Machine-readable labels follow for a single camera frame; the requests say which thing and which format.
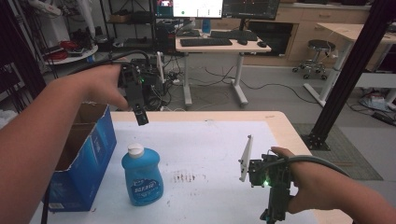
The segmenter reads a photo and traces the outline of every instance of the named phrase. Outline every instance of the blue box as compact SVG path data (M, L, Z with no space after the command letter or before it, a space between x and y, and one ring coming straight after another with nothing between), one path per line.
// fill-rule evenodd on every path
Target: blue box
M109 107L82 104L50 181L51 212L91 209L116 144Z

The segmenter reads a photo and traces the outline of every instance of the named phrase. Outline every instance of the stool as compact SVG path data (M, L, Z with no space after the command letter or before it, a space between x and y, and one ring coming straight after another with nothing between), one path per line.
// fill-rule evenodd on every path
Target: stool
M323 63L318 61L318 57L321 52L325 52L326 56L329 57L329 53L335 50L334 43L326 40L313 39L308 41L308 47L316 51L314 58L312 60L303 61L298 67L294 67L292 72L296 73L299 69L308 70L308 74L304 75L304 79L309 79L311 72L315 71L316 74L321 74L321 79L326 80L326 67Z

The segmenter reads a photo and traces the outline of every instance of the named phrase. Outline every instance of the carpet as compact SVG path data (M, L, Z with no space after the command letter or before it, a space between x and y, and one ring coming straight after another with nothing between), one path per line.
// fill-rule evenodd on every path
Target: carpet
M298 134L303 135L309 134L314 128L314 124L294 123L292 125ZM330 151L311 150L312 155L334 163L353 179L384 180L335 125L332 126L325 142Z

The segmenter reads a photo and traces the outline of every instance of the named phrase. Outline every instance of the blue bottle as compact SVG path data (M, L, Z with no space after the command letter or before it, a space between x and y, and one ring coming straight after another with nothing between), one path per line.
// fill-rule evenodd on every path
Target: blue bottle
M126 188L131 203L143 206L154 203L163 196L163 178L158 163L160 155L150 148L134 143L122 158Z
M202 33L210 34L210 19L203 19L202 20Z

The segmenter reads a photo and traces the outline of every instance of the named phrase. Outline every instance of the computer monitor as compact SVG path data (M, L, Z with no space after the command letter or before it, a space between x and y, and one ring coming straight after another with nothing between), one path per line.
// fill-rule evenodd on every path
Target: computer monitor
M155 18L158 19L172 19L173 16L173 2L174 0L154 0Z
M274 21L280 0L223 0L223 18Z
M173 0L175 18L221 19L223 0Z

